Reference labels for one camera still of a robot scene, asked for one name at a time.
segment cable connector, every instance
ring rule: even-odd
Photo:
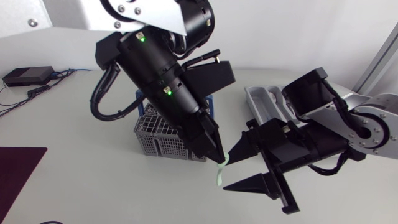
[[[33,90],[29,90],[27,92],[27,97],[28,98],[33,98],[33,97],[37,96],[39,93],[42,93],[45,90],[48,90],[49,88],[50,88],[50,85],[45,85],[45,86],[38,87],[38,88],[33,89]]]

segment screw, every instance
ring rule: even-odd
[[[141,14],[141,9],[137,7],[137,8],[134,10],[134,12],[135,12],[137,15],[139,15],[139,14]]]
[[[113,25],[114,25],[114,27],[117,28],[117,29],[121,27],[120,22],[115,22]]]
[[[27,21],[27,23],[31,26],[31,27],[37,27],[37,25],[39,24],[35,19],[29,19]]]
[[[125,8],[124,8],[123,5],[120,5],[120,6],[118,7],[118,11],[119,11],[120,13],[124,13],[124,10],[125,10]]]

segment metal frame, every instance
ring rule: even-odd
[[[107,13],[99,0],[1,0],[0,38],[50,27],[132,32],[146,25],[186,35],[180,5],[174,0],[109,0],[123,22]]]
[[[355,84],[353,91],[367,95],[383,77],[395,59],[398,57],[398,24],[392,30],[380,51],[377,53],[365,73]]]

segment green object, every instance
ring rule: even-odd
[[[223,183],[223,180],[221,179],[221,174],[224,166],[229,162],[229,154],[227,152],[224,152],[224,157],[225,157],[225,162],[223,162],[222,164],[217,164],[218,167],[217,186],[221,186],[221,184]]]

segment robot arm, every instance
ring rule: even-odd
[[[337,174],[352,159],[361,161],[366,154],[398,159],[398,96],[378,95],[373,98],[351,94],[342,99],[325,80],[322,68],[313,70],[287,85],[282,94],[292,105],[298,127],[272,119],[262,125],[248,122],[249,131],[229,152],[229,163],[262,154],[269,170],[225,187],[225,190],[256,192],[275,200],[280,198],[285,213],[299,211],[283,173],[309,166],[321,175]],[[340,154],[332,170],[314,162]]]
[[[7,8],[22,1],[6,1]],[[1,35],[57,26],[116,31],[97,43],[96,61],[105,73],[91,97],[93,115],[102,121],[125,117],[147,98],[162,117],[178,129],[179,137],[198,157],[225,161],[218,125],[206,113],[204,97],[233,83],[229,62],[218,60],[219,50],[190,60],[197,47],[210,38],[215,18],[208,0],[43,0],[25,2],[31,16],[15,13],[26,22]],[[194,64],[214,58],[213,63]],[[120,67],[144,96],[115,114],[102,114],[99,103],[120,72]]]

